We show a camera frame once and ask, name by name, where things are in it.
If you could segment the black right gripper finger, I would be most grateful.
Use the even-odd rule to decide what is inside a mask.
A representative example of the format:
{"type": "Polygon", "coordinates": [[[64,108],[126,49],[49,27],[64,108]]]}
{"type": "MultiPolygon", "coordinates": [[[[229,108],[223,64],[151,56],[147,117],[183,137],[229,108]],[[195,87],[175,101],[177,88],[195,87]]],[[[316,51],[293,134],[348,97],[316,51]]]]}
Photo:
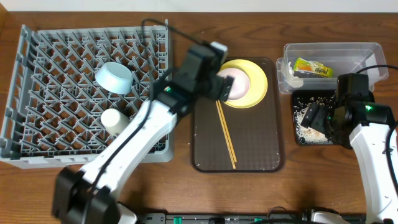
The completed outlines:
{"type": "Polygon", "coordinates": [[[320,105],[317,103],[309,104],[307,111],[305,112],[302,122],[300,123],[301,126],[304,128],[314,128],[317,125],[317,114],[320,110],[320,105]]]}
{"type": "Polygon", "coordinates": [[[315,112],[312,128],[322,134],[332,134],[331,119],[333,110],[328,106],[319,104],[314,104],[312,110],[315,112]]]}

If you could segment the pink bowl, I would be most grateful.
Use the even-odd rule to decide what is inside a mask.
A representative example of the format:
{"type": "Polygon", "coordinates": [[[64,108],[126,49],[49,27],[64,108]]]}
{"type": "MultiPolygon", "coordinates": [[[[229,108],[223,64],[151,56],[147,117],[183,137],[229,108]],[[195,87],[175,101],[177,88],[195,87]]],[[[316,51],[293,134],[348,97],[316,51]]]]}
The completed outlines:
{"type": "Polygon", "coordinates": [[[219,77],[233,77],[234,81],[228,95],[228,100],[238,100],[246,95],[250,88],[249,77],[238,68],[226,68],[217,73],[219,77]]]}

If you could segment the yellow plate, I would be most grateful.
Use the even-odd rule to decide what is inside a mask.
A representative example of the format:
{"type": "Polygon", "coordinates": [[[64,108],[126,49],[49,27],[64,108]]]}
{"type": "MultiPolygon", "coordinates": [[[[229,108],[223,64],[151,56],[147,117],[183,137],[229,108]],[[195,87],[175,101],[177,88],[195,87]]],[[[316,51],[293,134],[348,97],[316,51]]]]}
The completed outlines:
{"type": "Polygon", "coordinates": [[[268,79],[263,69],[256,63],[245,59],[234,59],[224,63],[220,71],[226,68],[238,68],[242,70],[250,80],[250,88],[245,96],[238,100],[227,100],[225,103],[233,108],[250,108],[265,97],[268,89],[268,79]]]}

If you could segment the green orange snack wrapper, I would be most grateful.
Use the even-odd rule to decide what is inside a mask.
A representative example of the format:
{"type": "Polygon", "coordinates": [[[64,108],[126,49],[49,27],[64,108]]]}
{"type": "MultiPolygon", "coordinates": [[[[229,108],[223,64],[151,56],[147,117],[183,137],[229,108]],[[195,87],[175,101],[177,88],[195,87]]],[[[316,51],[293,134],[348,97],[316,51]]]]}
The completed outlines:
{"type": "Polygon", "coordinates": [[[316,61],[308,61],[298,58],[293,66],[293,71],[304,73],[307,75],[317,75],[325,78],[333,77],[333,69],[324,66],[324,64],[316,61]]]}

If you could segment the blue bowl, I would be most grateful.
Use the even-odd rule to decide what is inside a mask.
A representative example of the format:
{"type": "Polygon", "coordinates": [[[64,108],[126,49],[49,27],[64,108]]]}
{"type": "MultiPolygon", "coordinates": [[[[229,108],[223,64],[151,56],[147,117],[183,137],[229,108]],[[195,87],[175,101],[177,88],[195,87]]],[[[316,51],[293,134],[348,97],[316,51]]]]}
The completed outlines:
{"type": "Polygon", "coordinates": [[[95,80],[105,90],[125,95],[131,92],[133,75],[127,67],[120,63],[106,62],[96,72],[95,80]]]}

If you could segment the small pale green bowl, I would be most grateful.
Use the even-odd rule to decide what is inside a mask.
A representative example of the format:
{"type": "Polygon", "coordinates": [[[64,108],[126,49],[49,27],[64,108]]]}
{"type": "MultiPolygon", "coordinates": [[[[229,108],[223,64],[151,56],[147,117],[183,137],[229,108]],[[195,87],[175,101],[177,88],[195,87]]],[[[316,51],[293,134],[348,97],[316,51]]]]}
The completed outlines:
{"type": "Polygon", "coordinates": [[[114,108],[106,109],[100,117],[101,123],[105,130],[112,136],[117,136],[130,123],[129,118],[114,108]]]}

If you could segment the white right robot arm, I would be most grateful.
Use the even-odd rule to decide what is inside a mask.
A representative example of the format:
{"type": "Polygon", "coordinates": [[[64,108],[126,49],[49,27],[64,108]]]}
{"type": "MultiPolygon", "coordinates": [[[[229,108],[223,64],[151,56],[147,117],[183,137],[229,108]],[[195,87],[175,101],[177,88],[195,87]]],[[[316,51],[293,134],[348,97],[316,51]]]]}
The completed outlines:
{"type": "Polygon", "coordinates": [[[366,197],[366,223],[397,223],[397,121],[387,105],[344,97],[334,106],[312,103],[301,125],[357,158],[366,197]]]}

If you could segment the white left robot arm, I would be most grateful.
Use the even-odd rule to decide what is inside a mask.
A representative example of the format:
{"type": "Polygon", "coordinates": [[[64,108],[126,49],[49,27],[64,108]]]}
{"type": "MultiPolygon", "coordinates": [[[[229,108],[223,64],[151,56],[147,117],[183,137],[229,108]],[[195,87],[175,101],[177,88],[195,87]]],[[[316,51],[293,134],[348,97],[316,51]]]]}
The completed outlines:
{"type": "Polygon", "coordinates": [[[63,168],[55,181],[52,215],[62,223],[136,223],[137,215],[119,201],[135,168],[161,138],[188,115],[203,96],[226,101],[233,77],[217,72],[168,69],[150,85],[149,99],[116,139],[96,158],[75,172],[63,168]]]}

